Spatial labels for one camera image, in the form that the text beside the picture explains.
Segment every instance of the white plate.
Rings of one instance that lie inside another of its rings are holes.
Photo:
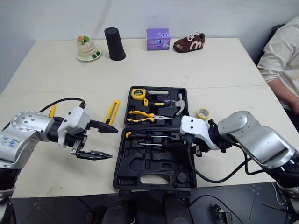
[[[97,54],[95,54],[97,56],[96,58],[93,58],[92,55],[85,56],[81,52],[78,51],[78,53],[77,53],[77,59],[79,59],[80,61],[83,61],[83,62],[89,62],[89,61],[93,61],[93,60],[98,59],[102,55],[102,50],[101,50],[101,48],[99,48],[97,46],[95,48],[96,48],[97,51],[100,52],[99,56],[97,56]]]

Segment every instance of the purple box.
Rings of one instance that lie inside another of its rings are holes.
[[[170,45],[169,29],[147,29],[148,50],[168,50]]]

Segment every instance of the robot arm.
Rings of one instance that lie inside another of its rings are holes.
[[[39,141],[58,142],[60,147],[72,147],[71,154],[81,159],[111,158],[103,152],[81,151],[87,139],[86,132],[92,127],[102,133],[118,132],[106,123],[90,120],[81,106],[72,109],[65,118],[50,118],[37,111],[16,114],[0,132],[0,203],[12,195],[17,177]]]
[[[246,111],[239,111],[210,126],[200,119],[184,116],[181,133],[194,136],[199,152],[225,150],[239,143],[242,150],[285,188],[299,186],[298,152],[273,129],[262,126]]]

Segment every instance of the white shoelace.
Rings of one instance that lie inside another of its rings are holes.
[[[195,35],[199,35],[199,34],[200,34],[200,32],[195,31],[193,34],[190,34],[189,36],[187,36],[187,40],[191,41],[191,40],[193,40],[193,38],[195,37]]]

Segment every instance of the screwdriver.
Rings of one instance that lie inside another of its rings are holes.
[[[143,134],[140,132],[127,132],[126,139],[150,139],[153,137],[171,138],[170,136]]]
[[[162,149],[181,149],[185,147],[186,145],[181,141],[173,141],[171,143],[162,143],[162,144],[154,144],[154,143],[138,143],[142,146],[159,146]]]

